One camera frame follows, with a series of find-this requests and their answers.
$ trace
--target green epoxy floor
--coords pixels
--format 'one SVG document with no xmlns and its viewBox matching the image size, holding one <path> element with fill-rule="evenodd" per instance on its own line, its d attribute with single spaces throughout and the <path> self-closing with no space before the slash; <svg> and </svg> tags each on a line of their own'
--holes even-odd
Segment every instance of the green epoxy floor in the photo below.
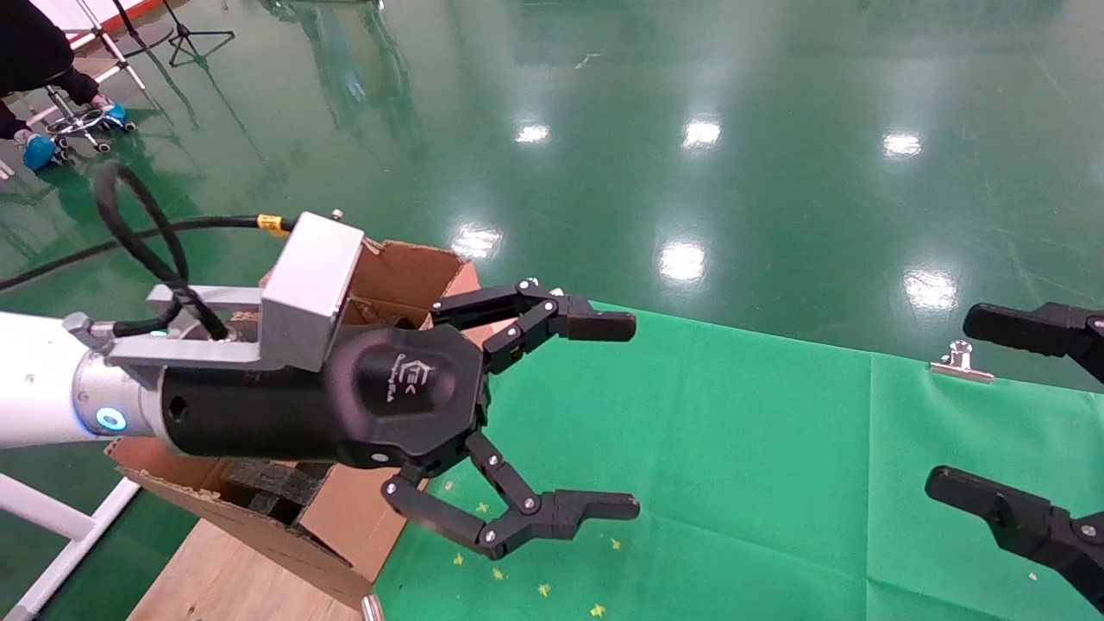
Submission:
<svg viewBox="0 0 1104 621">
<path fill-rule="evenodd" d="M 925 360 L 975 302 L 1104 307 L 1098 2 L 227 2 L 179 11 L 237 31 L 206 66 L 136 59 L 152 102 L 106 87 L 139 125 L 114 155 L 172 218 L 341 209 L 485 283 Z M 0 277 L 107 238 L 85 154 L 0 182 Z M 252 284 L 279 251 L 185 241 L 201 283 Z M 139 317 L 151 284 L 119 254 L 0 306 Z M 1096 388 L 1066 360 L 976 351 Z M 0 472 L 91 511 L 114 483 L 97 451 L 10 451 Z M 44 618 L 124 619 L 191 523 L 142 495 Z M 0 515 L 0 610 L 61 545 Z"/>
</svg>

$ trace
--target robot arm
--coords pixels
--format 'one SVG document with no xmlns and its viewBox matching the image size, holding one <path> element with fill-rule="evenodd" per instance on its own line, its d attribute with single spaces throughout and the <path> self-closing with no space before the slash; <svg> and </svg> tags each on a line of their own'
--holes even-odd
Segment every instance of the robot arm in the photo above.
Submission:
<svg viewBox="0 0 1104 621">
<path fill-rule="evenodd" d="M 591 517 L 635 518 L 627 494 L 534 493 L 482 433 L 488 373 L 552 336 L 628 340 L 635 317 L 523 281 L 438 301 L 427 330 L 342 326 L 362 239 L 304 213 L 264 290 L 156 287 L 151 306 L 173 317 L 163 334 L 0 314 L 17 348 L 0 367 L 0 449 L 136 435 L 200 456 L 397 467 L 381 491 L 396 512 L 490 558 L 570 539 Z M 197 302 L 203 313 L 191 313 Z M 259 320 L 220 322 L 227 338 L 212 339 L 201 316 L 229 310 Z M 460 331 L 508 317 L 484 349 Z M 465 459 L 509 505 L 490 524 L 417 490 Z"/>
<path fill-rule="evenodd" d="M 1053 302 L 1025 312 L 977 304 L 963 331 L 1043 356 L 1069 356 L 1104 382 L 1104 312 Z M 928 475 L 927 495 L 980 517 L 1000 548 L 1061 573 L 1104 613 L 1104 513 L 1073 518 L 1047 498 L 948 466 Z"/>
</svg>

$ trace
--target wooden board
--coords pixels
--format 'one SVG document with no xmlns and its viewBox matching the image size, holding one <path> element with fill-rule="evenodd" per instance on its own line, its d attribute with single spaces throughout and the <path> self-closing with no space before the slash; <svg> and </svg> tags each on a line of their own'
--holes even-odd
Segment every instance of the wooden board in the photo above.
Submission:
<svg viewBox="0 0 1104 621">
<path fill-rule="evenodd" d="M 127 621 L 362 621 L 245 544 L 200 520 Z"/>
</svg>

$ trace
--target green screen cloth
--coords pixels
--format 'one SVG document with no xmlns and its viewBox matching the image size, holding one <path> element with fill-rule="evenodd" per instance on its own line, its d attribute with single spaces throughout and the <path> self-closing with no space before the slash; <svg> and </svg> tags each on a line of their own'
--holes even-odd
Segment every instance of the green screen cloth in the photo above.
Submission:
<svg viewBox="0 0 1104 621">
<path fill-rule="evenodd" d="M 640 516 L 499 561 L 407 526 L 376 583 L 390 621 L 1100 619 L 924 494 L 947 464 L 1074 516 L 1104 509 L 1095 396 L 649 313 L 638 326 L 627 344 L 550 341 L 495 378 L 485 432 L 538 493 L 627 492 Z M 487 520 L 505 508 L 468 462 L 429 490 Z"/>
</svg>

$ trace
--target black cable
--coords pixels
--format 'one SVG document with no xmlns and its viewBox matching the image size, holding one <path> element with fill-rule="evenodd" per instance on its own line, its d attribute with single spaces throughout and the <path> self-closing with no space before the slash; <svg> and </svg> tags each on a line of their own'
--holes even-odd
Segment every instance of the black cable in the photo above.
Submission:
<svg viewBox="0 0 1104 621">
<path fill-rule="evenodd" d="M 153 221 L 161 239 L 169 248 L 172 263 L 176 270 L 170 267 L 160 256 L 157 255 L 149 245 L 138 239 L 134 229 L 127 225 L 119 213 L 118 185 L 126 185 L 134 192 L 142 209 Z M 104 221 L 107 230 L 112 233 L 124 249 L 131 256 L 138 260 L 150 271 L 161 283 L 172 291 L 173 303 L 157 319 L 144 322 L 117 322 L 114 333 L 117 337 L 146 334 L 155 329 L 164 329 L 169 323 L 177 318 L 182 308 L 195 317 L 206 329 L 214 340 L 223 340 L 230 334 L 226 325 L 215 315 L 200 296 L 188 286 L 188 257 L 184 249 L 180 245 L 180 238 L 169 224 L 169 219 L 161 211 L 157 199 L 150 193 L 149 188 L 141 182 L 141 179 L 132 170 L 123 166 L 118 161 L 109 161 L 96 171 L 92 182 L 92 193 L 96 200 L 96 211 Z"/>
<path fill-rule="evenodd" d="M 294 225 L 294 221 L 286 221 L 285 225 L 280 229 L 285 231 L 290 231 Z M 201 229 L 256 229 L 257 228 L 257 215 L 204 215 L 202 218 L 188 218 L 185 220 L 177 220 L 176 222 L 170 222 L 169 225 L 173 231 L 198 231 Z M 157 235 L 160 231 L 158 229 L 145 229 L 135 233 L 140 240 L 152 238 Z M 0 293 L 9 290 L 13 290 L 20 285 L 24 285 L 34 278 L 40 276 L 45 276 L 51 272 L 56 272 L 62 267 L 67 267 L 74 263 L 84 261 L 85 259 L 92 259 L 98 254 L 103 254 L 110 250 L 119 248 L 119 243 L 115 240 L 107 241 L 94 246 L 86 248 L 84 250 L 74 252 L 61 259 L 51 261 L 38 267 L 33 267 L 23 272 L 22 274 L 12 276 L 11 278 L 0 281 Z"/>
</svg>

